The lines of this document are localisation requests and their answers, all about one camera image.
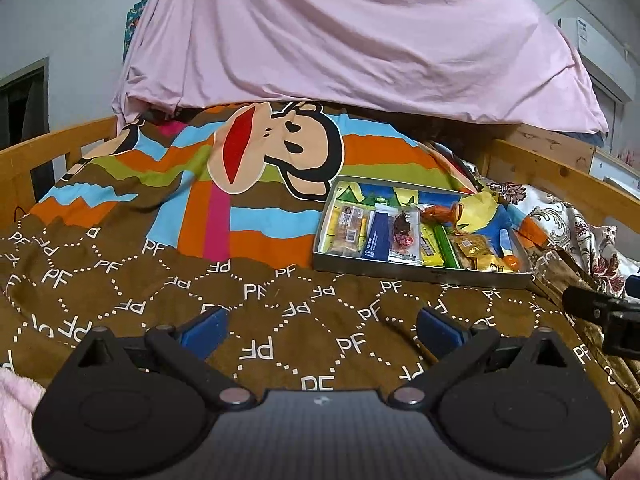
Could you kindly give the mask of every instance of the black mechanical device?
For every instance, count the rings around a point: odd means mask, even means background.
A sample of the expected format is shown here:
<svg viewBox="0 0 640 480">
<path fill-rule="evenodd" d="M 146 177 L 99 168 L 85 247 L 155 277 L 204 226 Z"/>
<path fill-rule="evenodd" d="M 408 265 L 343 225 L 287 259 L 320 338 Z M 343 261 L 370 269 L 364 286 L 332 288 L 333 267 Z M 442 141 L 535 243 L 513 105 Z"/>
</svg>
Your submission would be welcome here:
<svg viewBox="0 0 640 480">
<path fill-rule="evenodd" d="M 96 327 L 33 415 L 47 480 L 599 478 L 609 410 L 557 334 L 500 337 L 425 308 L 417 335 L 438 361 L 388 399 L 258 402 L 204 362 L 226 336 L 223 309 L 140 338 Z"/>
</svg>

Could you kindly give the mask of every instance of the brown stripe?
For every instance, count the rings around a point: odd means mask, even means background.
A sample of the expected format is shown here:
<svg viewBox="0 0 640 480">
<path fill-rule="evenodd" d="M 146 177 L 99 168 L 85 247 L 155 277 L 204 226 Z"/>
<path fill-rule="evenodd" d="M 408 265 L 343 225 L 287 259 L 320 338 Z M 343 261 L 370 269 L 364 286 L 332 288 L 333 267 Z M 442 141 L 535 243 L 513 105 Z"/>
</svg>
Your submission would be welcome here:
<svg viewBox="0 0 640 480">
<path fill-rule="evenodd" d="M 279 182 L 256 182 L 244 193 L 232 195 L 231 207 L 249 207 L 252 209 L 277 207 L 284 211 L 299 213 L 309 209 L 322 211 L 324 202 L 297 199 L 287 190 L 284 184 Z"/>
</svg>

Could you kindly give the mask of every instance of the orange object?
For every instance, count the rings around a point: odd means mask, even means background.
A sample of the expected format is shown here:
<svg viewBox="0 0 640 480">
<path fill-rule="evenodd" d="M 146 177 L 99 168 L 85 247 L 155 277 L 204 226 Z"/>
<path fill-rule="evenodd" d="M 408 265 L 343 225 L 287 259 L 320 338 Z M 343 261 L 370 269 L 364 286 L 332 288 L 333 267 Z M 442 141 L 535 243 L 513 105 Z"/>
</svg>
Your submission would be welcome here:
<svg viewBox="0 0 640 480">
<path fill-rule="evenodd" d="M 465 207 L 460 202 L 454 202 L 451 207 L 444 207 L 443 205 L 432 205 L 420 213 L 420 221 L 424 223 L 438 222 L 444 224 L 451 222 L 453 225 L 453 231 L 456 234 L 460 234 L 458 229 L 458 222 L 462 217 L 462 211 Z"/>
<path fill-rule="evenodd" d="M 502 259 L 513 272 L 518 272 L 520 270 L 520 261 L 513 254 L 507 254 Z"/>
</svg>

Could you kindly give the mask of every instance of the blue stripe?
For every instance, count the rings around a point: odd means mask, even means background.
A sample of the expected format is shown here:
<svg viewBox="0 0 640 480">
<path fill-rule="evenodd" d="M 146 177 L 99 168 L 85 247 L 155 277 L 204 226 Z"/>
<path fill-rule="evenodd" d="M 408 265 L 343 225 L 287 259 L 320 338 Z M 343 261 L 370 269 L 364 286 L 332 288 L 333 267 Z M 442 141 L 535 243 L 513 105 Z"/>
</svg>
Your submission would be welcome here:
<svg viewBox="0 0 640 480">
<path fill-rule="evenodd" d="M 187 146 L 192 146 L 203 140 L 207 140 L 223 124 L 224 121 L 218 121 L 217 123 L 205 124 L 199 128 L 196 126 L 187 126 L 175 137 L 172 145 L 176 148 L 186 148 Z"/>
<path fill-rule="evenodd" d="M 69 205 L 76 198 L 82 198 L 89 207 L 96 207 L 105 202 L 131 202 L 138 194 L 127 193 L 118 196 L 113 186 L 102 187 L 80 182 L 71 186 L 52 187 L 40 202 L 44 202 L 50 196 L 60 205 Z"/>
<path fill-rule="evenodd" d="M 329 115 L 328 117 L 336 124 L 336 126 L 338 126 L 340 134 L 343 136 L 357 135 L 360 137 L 393 137 L 395 139 L 404 140 L 404 142 L 414 148 L 418 146 L 417 142 L 398 132 L 393 126 L 391 126 L 391 124 L 364 121 L 362 119 L 352 119 L 347 114 L 341 114 L 339 116 Z"/>
<path fill-rule="evenodd" d="M 189 192 L 194 179 L 195 175 L 191 171 L 182 172 L 180 186 L 171 193 L 169 199 L 158 210 L 156 220 L 146 236 L 149 240 L 171 247 L 178 247 L 178 237 L 180 236 L 182 220 L 187 209 L 187 200 L 189 199 Z"/>
<path fill-rule="evenodd" d="M 291 213 L 275 207 L 232 207 L 229 225 L 231 231 L 260 231 L 269 238 L 297 238 L 315 234 L 321 215 L 312 210 Z"/>
<path fill-rule="evenodd" d="M 145 153 L 157 162 L 166 155 L 167 149 L 159 142 L 155 142 L 140 133 L 134 150 Z"/>
</svg>

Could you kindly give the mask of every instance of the red mouth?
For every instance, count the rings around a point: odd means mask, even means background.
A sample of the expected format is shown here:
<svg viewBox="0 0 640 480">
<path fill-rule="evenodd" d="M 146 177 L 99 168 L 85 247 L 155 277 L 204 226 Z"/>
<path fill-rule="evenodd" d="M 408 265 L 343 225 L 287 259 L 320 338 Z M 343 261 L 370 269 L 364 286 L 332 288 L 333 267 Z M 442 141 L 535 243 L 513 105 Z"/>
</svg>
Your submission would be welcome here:
<svg viewBox="0 0 640 480">
<path fill-rule="evenodd" d="M 226 134 L 225 143 L 222 147 L 222 162 L 225 165 L 226 176 L 230 184 L 233 184 L 236 179 L 244 150 L 249 143 L 251 127 L 254 122 L 254 112 L 255 107 L 252 106 L 238 115 L 229 128 L 229 133 Z"/>
</svg>

